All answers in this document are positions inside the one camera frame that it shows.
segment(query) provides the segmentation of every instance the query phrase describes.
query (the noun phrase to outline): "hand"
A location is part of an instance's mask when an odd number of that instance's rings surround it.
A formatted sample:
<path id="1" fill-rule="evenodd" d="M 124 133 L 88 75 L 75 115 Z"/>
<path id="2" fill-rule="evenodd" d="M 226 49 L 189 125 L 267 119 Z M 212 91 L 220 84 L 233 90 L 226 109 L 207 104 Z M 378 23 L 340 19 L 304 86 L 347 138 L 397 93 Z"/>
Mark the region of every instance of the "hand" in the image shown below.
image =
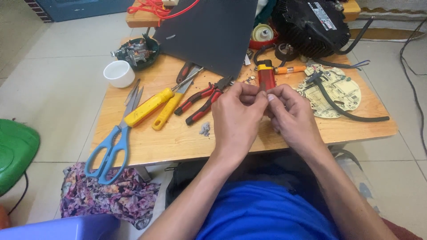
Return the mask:
<path id="1" fill-rule="evenodd" d="M 290 147 L 302 157 L 326 148 L 307 98 L 288 84 L 269 89 L 267 94 L 267 115 L 273 129 L 282 135 Z"/>
<path id="2" fill-rule="evenodd" d="M 212 104 L 216 145 L 214 153 L 226 156 L 237 168 L 249 152 L 258 134 L 259 125 L 268 105 L 265 91 L 258 87 L 236 82 Z M 240 98 L 250 97 L 251 103 Z"/>

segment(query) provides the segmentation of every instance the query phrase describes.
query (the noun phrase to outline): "blue shirt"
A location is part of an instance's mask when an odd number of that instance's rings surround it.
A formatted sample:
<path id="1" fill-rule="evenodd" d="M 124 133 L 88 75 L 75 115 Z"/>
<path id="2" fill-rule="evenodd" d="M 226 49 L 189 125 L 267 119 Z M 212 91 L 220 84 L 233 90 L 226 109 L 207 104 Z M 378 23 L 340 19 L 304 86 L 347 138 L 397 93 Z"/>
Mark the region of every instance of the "blue shirt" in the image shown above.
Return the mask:
<path id="1" fill-rule="evenodd" d="M 196 239 L 338 239 L 334 224 L 268 181 L 226 183 Z"/>

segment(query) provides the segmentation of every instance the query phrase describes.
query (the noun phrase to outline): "circuit board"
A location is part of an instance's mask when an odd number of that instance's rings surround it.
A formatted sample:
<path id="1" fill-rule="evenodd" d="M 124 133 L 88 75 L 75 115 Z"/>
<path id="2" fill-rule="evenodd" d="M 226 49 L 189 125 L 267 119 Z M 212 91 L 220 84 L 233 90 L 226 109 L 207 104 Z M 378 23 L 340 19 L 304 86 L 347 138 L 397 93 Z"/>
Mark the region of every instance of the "circuit board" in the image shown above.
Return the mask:
<path id="1" fill-rule="evenodd" d="M 359 85 L 347 77 L 345 73 L 336 67 L 324 69 L 319 64 L 313 64 L 307 67 L 305 74 L 308 76 L 323 71 L 321 76 L 322 84 L 325 87 L 330 98 L 344 111 L 356 109 L 362 99 Z M 325 100 L 319 88 L 313 83 L 305 83 L 309 77 L 304 79 L 296 89 L 299 94 L 308 98 L 313 109 L 314 116 L 322 118 L 339 118 L 341 114 L 335 111 Z"/>

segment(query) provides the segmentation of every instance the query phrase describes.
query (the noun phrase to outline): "yellow screwdriver handle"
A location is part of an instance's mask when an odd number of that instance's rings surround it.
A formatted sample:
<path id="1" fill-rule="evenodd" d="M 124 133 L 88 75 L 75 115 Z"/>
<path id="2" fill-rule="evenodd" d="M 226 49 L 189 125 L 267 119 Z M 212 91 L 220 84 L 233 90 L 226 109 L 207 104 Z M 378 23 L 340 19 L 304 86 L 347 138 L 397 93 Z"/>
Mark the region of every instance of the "yellow screwdriver handle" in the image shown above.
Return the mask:
<path id="1" fill-rule="evenodd" d="M 173 97 L 173 92 L 170 88 L 166 88 L 160 93 L 150 97 L 143 104 L 139 105 L 134 111 L 127 115 L 124 120 L 130 127 L 135 127 L 154 113 L 154 110 L 159 108 L 163 103 Z"/>
<path id="2" fill-rule="evenodd" d="M 154 130 L 159 131 L 163 127 L 173 111 L 175 111 L 176 106 L 178 106 L 179 101 L 181 101 L 183 96 L 184 94 L 182 93 L 175 93 L 175 96 L 167 102 L 166 106 L 151 126 Z"/>

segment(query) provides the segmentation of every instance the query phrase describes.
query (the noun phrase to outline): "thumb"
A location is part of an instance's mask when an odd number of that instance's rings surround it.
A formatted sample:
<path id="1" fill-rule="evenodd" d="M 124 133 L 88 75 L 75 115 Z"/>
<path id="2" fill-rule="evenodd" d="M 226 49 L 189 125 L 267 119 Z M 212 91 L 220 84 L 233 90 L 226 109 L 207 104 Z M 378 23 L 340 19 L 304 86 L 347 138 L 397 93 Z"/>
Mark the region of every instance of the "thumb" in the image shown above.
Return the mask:
<path id="1" fill-rule="evenodd" d="M 265 109 L 268 106 L 267 93 L 265 91 L 259 92 L 256 97 L 254 103 L 250 106 L 250 108 L 255 109 L 258 112 L 264 114 Z"/>
<path id="2" fill-rule="evenodd" d="M 280 101 L 276 95 L 274 94 L 268 94 L 268 105 L 270 111 L 276 116 L 278 120 L 287 120 L 291 117 L 291 114 L 286 111 L 285 105 L 283 105 L 283 102 Z"/>

